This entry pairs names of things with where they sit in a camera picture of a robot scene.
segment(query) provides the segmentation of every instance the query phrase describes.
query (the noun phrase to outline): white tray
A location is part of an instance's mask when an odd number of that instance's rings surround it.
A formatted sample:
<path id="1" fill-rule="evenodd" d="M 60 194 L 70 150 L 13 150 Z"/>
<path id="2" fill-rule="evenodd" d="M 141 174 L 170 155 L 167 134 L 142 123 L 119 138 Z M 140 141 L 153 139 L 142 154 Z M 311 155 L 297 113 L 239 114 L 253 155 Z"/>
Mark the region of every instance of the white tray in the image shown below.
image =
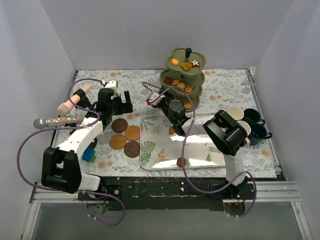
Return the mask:
<path id="1" fill-rule="evenodd" d="M 197 114 L 196 117 L 210 114 Z M 183 136 L 169 134 L 172 124 L 165 116 L 144 116 L 140 121 L 140 164 L 146 170 L 179 169 Z M 188 136 L 184 148 L 186 168 L 224 167 L 223 154 L 208 135 Z"/>

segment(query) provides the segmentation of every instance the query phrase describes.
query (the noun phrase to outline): orange cookie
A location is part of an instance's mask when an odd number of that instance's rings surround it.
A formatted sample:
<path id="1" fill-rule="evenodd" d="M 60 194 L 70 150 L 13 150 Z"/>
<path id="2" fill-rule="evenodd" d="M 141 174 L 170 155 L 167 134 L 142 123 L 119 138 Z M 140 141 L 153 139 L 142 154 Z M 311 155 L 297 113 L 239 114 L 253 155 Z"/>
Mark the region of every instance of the orange cookie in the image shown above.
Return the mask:
<path id="1" fill-rule="evenodd" d="M 178 59 L 173 58 L 173 59 L 171 59 L 171 64 L 173 66 L 178 66 L 180 64 L 180 61 Z"/>
<path id="2" fill-rule="evenodd" d="M 115 150 L 122 149 L 127 143 L 127 139 L 121 133 L 113 135 L 109 140 L 109 145 Z"/>
<path id="3" fill-rule="evenodd" d="M 177 86 L 180 87 L 180 88 L 182 88 L 182 89 L 185 88 L 185 84 L 184 84 L 183 82 L 179 82 L 179 83 L 177 84 Z"/>
<path id="4" fill-rule="evenodd" d="M 172 126 L 169 127 L 169 134 L 174 134 L 176 131 Z"/>
<path id="5" fill-rule="evenodd" d="M 169 76 L 165 76 L 163 81 L 166 82 L 167 84 L 170 84 L 173 82 L 172 78 Z"/>
<path id="6" fill-rule="evenodd" d="M 185 91 L 186 93 L 191 93 L 191 92 L 192 92 L 192 87 L 186 87 L 186 88 L 184 89 L 184 91 Z"/>
<path id="7" fill-rule="evenodd" d="M 184 105 L 184 108 L 187 109 L 187 110 L 192 109 L 192 105 L 190 103 L 186 103 Z"/>
<path id="8" fill-rule="evenodd" d="M 173 80 L 171 84 L 172 84 L 172 85 L 177 85 L 178 83 L 179 83 L 179 80 L 176 79 L 176 80 Z"/>
<path id="9" fill-rule="evenodd" d="M 124 135 L 126 139 L 130 141 L 135 141 L 138 138 L 140 138 L 140 127 L 138 126 L 129 126 L 125 132 Z"/>
<path id="10" fill-rule="evenodd" d="M 183 70 L 187 72 L 191 69 L 192 64 L 190 62 L 184 62 L 181 64 L 181 67 L 183 68 Z"/>

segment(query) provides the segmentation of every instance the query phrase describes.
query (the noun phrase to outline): green block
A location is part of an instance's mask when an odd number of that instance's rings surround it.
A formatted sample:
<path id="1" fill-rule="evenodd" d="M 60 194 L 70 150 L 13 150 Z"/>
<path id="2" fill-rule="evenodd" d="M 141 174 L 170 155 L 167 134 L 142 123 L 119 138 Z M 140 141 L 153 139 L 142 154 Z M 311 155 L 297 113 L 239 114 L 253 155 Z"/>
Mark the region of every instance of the green block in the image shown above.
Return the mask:
<path id="1" fill-rule="evenodd" d="M 96 155 L 93 154 L 89 160 L 89 163 L 93 163 L 96 160 L 96 158 L 97 158 Z"/>

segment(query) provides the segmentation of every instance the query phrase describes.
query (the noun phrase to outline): floral tablecloth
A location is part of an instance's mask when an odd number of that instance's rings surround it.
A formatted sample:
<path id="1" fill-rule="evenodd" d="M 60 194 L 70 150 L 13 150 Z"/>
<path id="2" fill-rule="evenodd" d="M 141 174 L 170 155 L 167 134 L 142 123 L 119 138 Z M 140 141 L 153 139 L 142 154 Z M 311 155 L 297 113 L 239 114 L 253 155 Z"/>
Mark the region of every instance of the floral tablecloth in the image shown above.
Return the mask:
<path id="1" fill-rule="evenodd" d="M 150 92 L 141 84 L 142 81 L 159 86 L 161 70 L 81 70 L 76 80 L 82 78 L 95 78 L 105 80 L 116 79 L 119 82 L 118 89 L 121 94 L 128 90 L 133 104 L 133 113 L 114 116 L 112 119 L 124 118 L 128 125 L 137 125 L 142 116 L 163 115 L 160 109 L 147 106 L 146 99 Z M 200 97 L 200 105 L 197 113 L 215 113 L 218 110 L 226 110 L 230 106 L 239 106 L 243 109 L 258 109 L 251 90 L 246 71 L 244 69 L 215 69 L 205 70 L 205 82 Z M 76 89 L 91 83 L 92 89 L 87 94 L 93 103 L 98 98 L 101 85 L 98 82 L 82 81 L 75 86 Z M 84 115 L 78 109 L 73 109 L 70 115 Z M 184 177 L 181 169 L 148 171 L 141 167 L 139 157 L 130 158 L 124 154 L 124 150 L 114 150 L 109 146 L 109 139 L 115 132 L 109 125 L 98 139 L 95 148 L 96 160 L 93 163 L 79 160 L 82 173 L 94 174 L 103 177 Z M 56 135 L 55 145 L 62 143 L 69 136 L 68 131 L 60 131 Z M 274 154 L 268 141 L 259 146 L 249 146 L 244 150 L 244 168 L 256 178 L 275 178 Z M 193 168 L 187 169 L 190 177 L 225 177 L 226 168 Z"/>

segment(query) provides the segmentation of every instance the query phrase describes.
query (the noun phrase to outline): wooden coaster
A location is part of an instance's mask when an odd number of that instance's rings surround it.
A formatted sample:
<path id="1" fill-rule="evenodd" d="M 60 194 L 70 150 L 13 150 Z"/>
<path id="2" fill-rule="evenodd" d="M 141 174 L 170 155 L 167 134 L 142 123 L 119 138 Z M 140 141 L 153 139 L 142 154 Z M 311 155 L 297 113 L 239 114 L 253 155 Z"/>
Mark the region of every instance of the wooden coaster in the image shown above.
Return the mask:
<path id="1" fill-rule="evenodd" d="M 129 126 L 125 132 L 124 135 L 126 139 L 130 141 L 135 141 L 140 138 L 140 127 L 138 126 Z"/>
<path id="2" fill-rule="evenodd" d="M 130 141 L 124 146 L 124 154 L 130 158 L 135 158 L 140 154 L 140 145 L 136 141 Z"/>
<path id="3" fill-rule="evenodd" d="M 116 133 L 122 133 L 124 130 L 127 129 L 127 127 L 128 127 L 128 122 L 123 118 L 118 118 L 114 120 L 111 124 L 111 129 Z"/>
<path id="4" fill-rule="evenodd" d="M 127 143 L 127 139 L 121 133 L 113 135 L 109 140 L 109 145 L 114 150 L 122 149 L 126 145 L 126 143 Z"/>
<path id="5" fill-rule="evenodd" d="M 183 159 L 183 165 L 185 166 L 186 165 L 186 160 Z M 182 158 L 179 157 L 178 160 L 176 161 L 176 164 L 179 166 L 179 167 L 182 167 Z"/>

